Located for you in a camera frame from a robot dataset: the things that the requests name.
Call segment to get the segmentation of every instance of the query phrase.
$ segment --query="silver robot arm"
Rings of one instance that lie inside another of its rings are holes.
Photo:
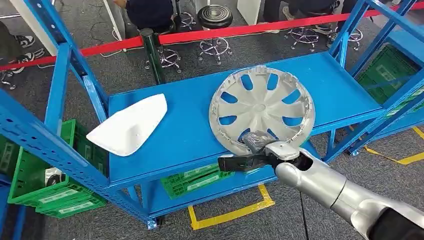
[[[274,148],[276,145],[283,148],[284,152],[297,151],[285,142],[272,144],[272,150],[265,147],[266,153],[277,153]],[[297,167],[283,161],[275,168],[275,174],[283,184],[298,189],[333,210],[364,239],[424,239],[424,212],[367,190],[349,181],[307,150],[299,148],[298,151],[298,158],[303,158],[302,161],[307,163]],[[287,159],[285,154],[276,157]]]
[[[272,165],[279,180],[333,210],[366,240],[424,240],[424,212],[367,190],[303,148],[266,133],[243,140],[252,154],[218,158],[222,171],[247,172]]]

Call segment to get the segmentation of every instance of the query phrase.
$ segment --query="yellow floor tape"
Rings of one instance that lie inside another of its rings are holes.
[[[191,219],[191,227],[193,230],[198,230],[202,228],[207,228],[213,225],[222,224],[243,216],[246,216],[248,214],[254,213],[256,211],[259,211],[261,209],[267,208],[269,206],[272,206],[276,204],[268,194],[267,189],[265,188],[265,185],[260,184],[257,186],[259,188],[260,193],[262,194],[263,201],[260,201],[258,203],[252,204],[250,206],[243,207],[241,209],[228,212],[226,214],[222,214],[219,216],[214,216],[208,219],[197,221],[195,210],[193,209],[193,206],[188,206],[188,213],[190,215]]]
[[[422,132],[418,127],[416,127],[416,126],[414,126],[413,128],[412,128],[422,139],[424,139],[424,132]],[[408,165],[408,164],[411,164],[411,163],[414,163],[414,162],[417,162],[417,161],[420,161],[420,160],[424,160],[424,152],[422,152],[422,153],[418,153],[418,154],[415,154],[415,155],[413,155],[413,156],[409,156],[409,157],[405,157],[405,158],[403,158],[403,159],[401,159],[401,160],[396,160],[396,159],[393,159],[393,158],[391,158],[391,157],[388,157],[388,156],[386,156],[386,155],[383,155],[383,154],[381,154],[381,153],[379,153],[379,152],[377,152],[377,151],[374,151],[374,150],[372,150],[371,148],[369,148],[369,147],[367,147],[366,145],[365,146],[363,146],[363,148],[367,151],[367,152],[369,152],[369,153],[372,153],[372,154],[376,154],[376,155],[379,155],[379,156],[382,156],[382,157],[384,157],[384,158],[386,158],[386,159],[389,159],[389,160],[391,160],[391,161],[393,161],[393,162],[396,162],[396,163],[398,163],[398,164],[402,164],[402,165]]]

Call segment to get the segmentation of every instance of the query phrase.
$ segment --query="blue shelf board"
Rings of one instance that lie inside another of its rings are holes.
[[[392,31],[387,36],[387,42],[424,68],[424,42],[405,30]]]
[[[149,212],[149,216],[155,218],[190,205],[217,199],[276,179],[277,176],[274,174],[273,168],[266,166],[251,174],[236,172],[231,177],[219,180],[175,199],[170,199],[158,179],[145,185],[142,184],[141,192],[143,198],[147,198],[148,206],[146,210]]]
[[[376,123],[374,127],[368,132],[372,132],[377,126],[382,124],[385,120],[386,119]],[[401,119],[397,120],[395,123],[393,123],[392,125],[384,129],[383,131],[379,132],[378,135],[373,137],[372,141],[390,136],[392,134],[396,134],[398,132],[412,128],[413,126],[419,126],[422,124],[424,124],[424,107],[420,108],[416,112],[408,113]]]
[[[316,111],[313,134],[322,133],[317,130],[322,126],[341,128],[347,125],[346,119],[353,116],[368,116],[373,113],[373,116],[366,118],[370,119],[383,111],[328,52],[283,59],[264,65],[294,74],[307,88]],[[140,149],[126,157],[110,154],[111,185],[126,184],[130,180],[158,179],[165,173],[172,174],[169,172],[171,168],[182,172],[202,161],[206,163],[213,161],[213,158],[216,161],[217,156],[227,152],[211,131],[209,105],[221,83],[235,71],[229,70],[110,96],[110,115],[156,94],[163,93],[168,105],[168,112]]]

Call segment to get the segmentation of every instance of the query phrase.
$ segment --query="red barrier rope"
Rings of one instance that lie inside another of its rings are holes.
[[[397,10],[399,6],[391,7],[392,10]],[[424,1],[416,2],[411,10],[424,9]],[[326,16],[316,16],[309,18],[301,18],[294,19],[291,21],[278,21],[271,22],[266,24],[258,24],[258,25],[249,25],[249,26],[233,26],[226,27],[221,29],[211,29],[204,31],[190,31],[190,32],[180,32],[174,34],[166,34],[160,35],[159,40],[162,44],[175,44],[180,42],[191,42],[198,41],[203,39],[210,39],[216,37],[232,37],[238,35],[246,35],[252,33],[260,33],[269,30],[276,29],[291,29],[298,28],[310,25],[317,24],[326,24],[326,23],[334,23],[339,21],[345,21],[348,19],[350,13],[344,14],[335,14],[335,15],[326,15]],[[373,17],[381,15],[378,10],[368,10],[365,12],[365,17]],[[110,43],[105,43],[97,46],[92,46],[88,48],[81,49],[81,53],[83,56],[88,57],[92,55],[97,55],[101,53],[109,53],[119,51],[121,49],[130,49],[135,47],[140,47],[143,44],[141,37],[136,36],[129,39],[124,39],[122,41],[114,41]],[[39,59],[35,59],[34,61],[23,62],[23,63],[13,63],[8,65],[0,66],[1,70],[8,70],[13,68],[21,68],[21,67],[30,67],[40,64],[50,64],[56,61],[56,56],[47,56]]]

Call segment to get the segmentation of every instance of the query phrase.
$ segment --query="caster wheel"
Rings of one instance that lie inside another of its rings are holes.
[[[165,224],[165,215],[156,217],[156,224],[158,226]]]

